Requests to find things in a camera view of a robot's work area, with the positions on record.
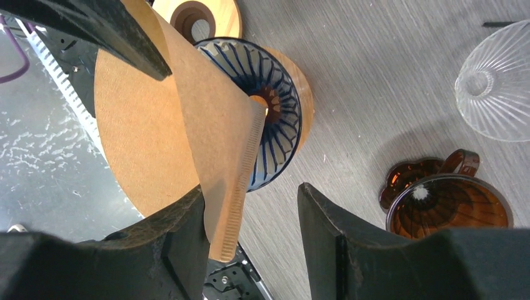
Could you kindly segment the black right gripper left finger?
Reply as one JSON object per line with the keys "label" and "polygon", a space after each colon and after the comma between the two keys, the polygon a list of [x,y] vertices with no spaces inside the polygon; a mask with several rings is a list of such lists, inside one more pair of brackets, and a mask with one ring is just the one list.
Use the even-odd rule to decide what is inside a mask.
{"label": "black right gripper left finger", "polygon": [[200,187],[101,241],[1,234],[2,299],[201,299],[210,244]]}

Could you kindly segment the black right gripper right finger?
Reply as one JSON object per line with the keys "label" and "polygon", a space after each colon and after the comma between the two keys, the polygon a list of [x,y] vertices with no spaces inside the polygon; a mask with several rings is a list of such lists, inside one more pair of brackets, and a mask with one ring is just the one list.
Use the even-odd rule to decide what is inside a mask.
{"label": "black right gripper right finger", "polygon": [[528,299],[528,229],[445,229],[412,241],[309,183],[297,206],[313,299]]}

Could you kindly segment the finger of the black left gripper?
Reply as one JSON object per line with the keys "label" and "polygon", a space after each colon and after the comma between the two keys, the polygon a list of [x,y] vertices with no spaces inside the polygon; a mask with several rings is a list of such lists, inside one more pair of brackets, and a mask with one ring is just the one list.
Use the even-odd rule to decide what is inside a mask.
{"label": "finger of the black left gripper", "polygon": [[172,71],[133,16],[134,4],[150,8],[146,1],[1,1],[1,12],[92,43],[162,81]]}

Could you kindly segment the brown plastic dripper with handle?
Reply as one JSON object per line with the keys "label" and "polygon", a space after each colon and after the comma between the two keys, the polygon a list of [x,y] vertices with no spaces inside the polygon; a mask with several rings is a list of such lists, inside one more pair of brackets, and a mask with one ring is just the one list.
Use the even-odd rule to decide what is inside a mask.
{"label": "brown plastic dripper with handle", "polygon": [[479,154],[457,149],[445,160],[425,157],[395,165],[379,196],[386,230],[422,239],[447,228],[512,228],[506,198],[475,177]]}

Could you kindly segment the brown paper coffee filter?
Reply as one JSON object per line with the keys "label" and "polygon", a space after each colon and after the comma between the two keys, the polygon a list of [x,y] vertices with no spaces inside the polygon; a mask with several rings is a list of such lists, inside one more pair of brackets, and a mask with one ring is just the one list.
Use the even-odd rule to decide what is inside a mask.
{"label": "brown paper coffee filter", "polygon": [[124,1],[172,74],[158,81],[108,51],[97,54],[96,121],[106,160],[129,200],[150,216],[200,186],[209,257],[234,255],[266,116],[144,1]]}

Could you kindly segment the blue plastic dripper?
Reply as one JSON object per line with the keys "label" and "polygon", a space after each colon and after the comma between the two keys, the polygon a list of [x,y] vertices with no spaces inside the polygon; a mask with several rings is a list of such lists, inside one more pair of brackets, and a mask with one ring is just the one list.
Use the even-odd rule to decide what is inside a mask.
{"label": "blue plastic dripper", "polygon": [[211,37],[194,47],[248,96],[267,103],[266,117],[247,190],[274,181],[301,143],[303,114],[292,76],[271,51],[234,37]]}

